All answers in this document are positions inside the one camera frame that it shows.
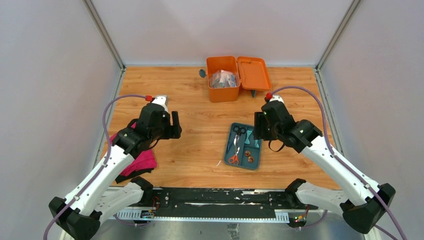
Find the blue foil sachet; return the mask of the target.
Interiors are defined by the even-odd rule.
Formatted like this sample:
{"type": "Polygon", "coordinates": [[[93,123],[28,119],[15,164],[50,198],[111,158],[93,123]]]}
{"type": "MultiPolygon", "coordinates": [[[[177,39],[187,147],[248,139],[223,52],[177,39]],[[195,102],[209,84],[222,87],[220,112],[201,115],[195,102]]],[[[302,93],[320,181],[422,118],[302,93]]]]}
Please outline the blue foil sachet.
{"type": "Polygon", "coordinates": [[[257,149],[261,148],[261,140],[260,139],[256,139],[254,141],[254,147],[257,148],[257,149]]]}

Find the black bandage scissors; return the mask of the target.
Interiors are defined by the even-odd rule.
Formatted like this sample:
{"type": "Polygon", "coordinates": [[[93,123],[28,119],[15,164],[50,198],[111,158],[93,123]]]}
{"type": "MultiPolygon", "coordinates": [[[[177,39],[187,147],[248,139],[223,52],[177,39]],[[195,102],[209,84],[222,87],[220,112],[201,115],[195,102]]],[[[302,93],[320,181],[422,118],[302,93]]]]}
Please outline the black bandage scissors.
{"type": "Polygon", "coordinates": [[[247,132],[247,129],[245,127],[241,127],[241,126],[234,126],[232,129],[235,132],[235,136],[234,136],[234,140],[233,140],[233,145],[234,145],[234,152],[237,152],[238,149],[238,142],[240,140],[241,135],[245,134],[247,132]]]}

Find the teal plastic tray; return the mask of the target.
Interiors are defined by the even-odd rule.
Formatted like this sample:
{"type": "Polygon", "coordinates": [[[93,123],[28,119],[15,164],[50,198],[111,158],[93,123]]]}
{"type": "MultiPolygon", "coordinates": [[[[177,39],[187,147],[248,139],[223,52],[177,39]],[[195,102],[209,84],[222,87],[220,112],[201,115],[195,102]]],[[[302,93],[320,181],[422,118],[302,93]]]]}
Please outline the teal plastic tray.
{"type": "Polygon", "coordinates": [[[262,150],[263,144],[262,144],[262,140],[261,140],[260,148],[254,147],[255,139],[254,139],[254,136],[253,136],[253,130],[254,130],[254,127],[252,125],[247,125],[247,124],[243,124],[243,123],[233,122],[230,125],[227,143],[226,143],[226,147],[225,147],[225,150],[224,150],[224,157],[223,157],[223,161],[224,161],[225,164],[227,164],[229,166],[233,166],[233,167],[252,170],[252,171],[257,170],[259,168],[260,162],[261,162],[261,150],[262,150]],[[246,130],[252,130],[252,134],[249,138],[250,139],[249,145],[244,144],[245,138],[246,138],[246,133],[242,134],[239,138],[238,148],[237,148],[237,151],[239,151],[239,153],[238,153],[239,165],[228,163],[229,158],[232,157],[235,153],[233,142],[234,142],[234,137],[235,137],[236,133],[233,131],[234,126],[244,127],[244,128],[246,128],[246,130]],[[250,157],[254,158],[254,162],[252,162],[252,163],[248,162],[249,156],[245,155],[245,151],[250,151],[250,153],[251,153],[250,157]]]}

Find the orange medicine box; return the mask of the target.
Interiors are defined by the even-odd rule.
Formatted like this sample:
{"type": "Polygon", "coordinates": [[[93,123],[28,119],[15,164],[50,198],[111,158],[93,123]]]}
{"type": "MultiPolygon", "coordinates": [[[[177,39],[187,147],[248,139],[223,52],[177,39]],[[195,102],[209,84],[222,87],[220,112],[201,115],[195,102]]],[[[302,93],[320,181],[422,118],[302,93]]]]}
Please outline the orange medicine box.
{"type": "Polygon", "coordinates": [[[199,76],[207,79],[209,100],[212,103],[233,102],[238,99],[240,89],[256,92],[269,91],[272,87],[267,66],[262,58],[248,56],[215,56],[206,59],[206,70],[201,69],[199,76]],[[236,87],[210,88],[209,79],[219,70],[235,75],[236,87]]]}

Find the small orange scissors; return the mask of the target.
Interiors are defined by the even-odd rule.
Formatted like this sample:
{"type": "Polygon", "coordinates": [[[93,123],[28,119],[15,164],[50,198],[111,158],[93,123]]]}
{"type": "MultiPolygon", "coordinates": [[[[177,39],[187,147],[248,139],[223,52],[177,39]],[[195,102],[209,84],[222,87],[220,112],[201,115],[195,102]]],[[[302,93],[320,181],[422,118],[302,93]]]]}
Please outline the small orange scissors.
{"type": "Polygon", "coordinates": [[[228,163],[232,165],[239,165],[239,151],[236,151],[233,156],[228,159],[228,163]]]}

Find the clear bag blue items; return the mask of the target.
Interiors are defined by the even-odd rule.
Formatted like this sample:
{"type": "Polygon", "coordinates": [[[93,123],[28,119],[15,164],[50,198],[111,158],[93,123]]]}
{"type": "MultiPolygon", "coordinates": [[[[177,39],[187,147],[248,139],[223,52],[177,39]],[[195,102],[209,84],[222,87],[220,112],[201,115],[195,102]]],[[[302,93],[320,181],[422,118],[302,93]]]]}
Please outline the clear bag blue items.
{"type": "Polygon", "coordinates": [[[218,86],[220,88],[234,88],[237,86],[235,75],[226,70],[220,70],[218,78],[218,86]]]}

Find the small clear bag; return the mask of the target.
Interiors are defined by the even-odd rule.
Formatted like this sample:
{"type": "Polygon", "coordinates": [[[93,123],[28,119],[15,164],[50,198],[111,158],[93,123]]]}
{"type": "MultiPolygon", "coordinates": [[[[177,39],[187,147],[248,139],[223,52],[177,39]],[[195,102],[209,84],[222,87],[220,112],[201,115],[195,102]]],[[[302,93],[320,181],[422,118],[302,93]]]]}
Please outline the small clear bag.
{"type": "Polygon", "coordinates": [[[215,73],[213,73],[211,77],[209,78],[208,80],[209,87],[212,89],[222,88],[223,83],[221,79],[222,79],[222,71],[218,70],[215,73]]]}

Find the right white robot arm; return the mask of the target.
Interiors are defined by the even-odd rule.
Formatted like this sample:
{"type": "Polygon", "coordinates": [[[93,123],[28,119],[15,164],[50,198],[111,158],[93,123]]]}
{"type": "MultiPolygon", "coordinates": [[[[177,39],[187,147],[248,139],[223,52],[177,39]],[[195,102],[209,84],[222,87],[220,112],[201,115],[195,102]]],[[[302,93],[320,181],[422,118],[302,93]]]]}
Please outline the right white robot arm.
{"type": "Polygon", "coordinates": [[[325,138],[311,121],[295,121],[282,100],[270,100],[254,114],[255,139],[278,140],[316,163],[339,186],[331,190],[297,178],[286,190],[286,204],[292,209],[313,205],[341,216],[355,231],[369,233],[393,201],[396,190],[379,184],[358,170],[325,138]]]}

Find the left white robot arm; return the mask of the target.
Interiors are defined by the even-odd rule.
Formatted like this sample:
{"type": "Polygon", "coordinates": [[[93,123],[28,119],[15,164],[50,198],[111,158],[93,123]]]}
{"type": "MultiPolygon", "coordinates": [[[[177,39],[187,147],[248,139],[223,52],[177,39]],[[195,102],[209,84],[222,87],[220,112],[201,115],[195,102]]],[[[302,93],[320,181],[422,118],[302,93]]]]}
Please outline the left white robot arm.
{"type": "Polygon", "coordinates": [[[179,139],[182,128],[177,111],[168,112],[164,103],[148,103],[139,118],[121,129],[103,159],[64,198],[54,197],[48,207],[56,224],[75,240],[90,240],[100,226],[129,205],[142,207],[153,201],[153,186],[135,177],[124,188],[103,196],[110,184],[141,153],[159,140],[179,139]]]}

